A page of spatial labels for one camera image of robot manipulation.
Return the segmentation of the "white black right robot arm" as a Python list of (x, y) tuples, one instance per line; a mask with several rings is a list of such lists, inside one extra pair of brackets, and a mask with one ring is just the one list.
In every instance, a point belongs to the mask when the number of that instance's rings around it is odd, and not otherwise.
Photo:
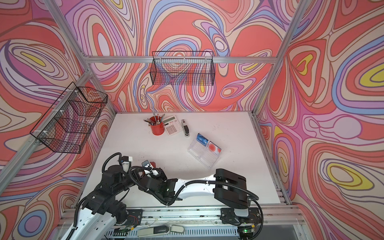
[(247, 189), (245, 177), (225, 169), (203, 179), (169, 179), (161, 169), (142, 167), (134, 170), (132, 180), (138, 189), (169, 207), (192, 197), (213, 197), (225, 205), (221, 210), (223, 224), (238, 228), (240, 240), (256, 239), (264, 226), (259, 197)]

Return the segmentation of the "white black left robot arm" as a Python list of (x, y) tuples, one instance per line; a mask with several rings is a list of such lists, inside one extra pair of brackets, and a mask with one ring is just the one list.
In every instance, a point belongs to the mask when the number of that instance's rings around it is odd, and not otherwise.
[(63, 240), (100, 240), (115, 225), (128, 220), (127, 206), (116, 197), (134, 185), (128, 175), (133, 158), (112, 154), (102, 165), (102, 178), (75, 208), (71, 227)]

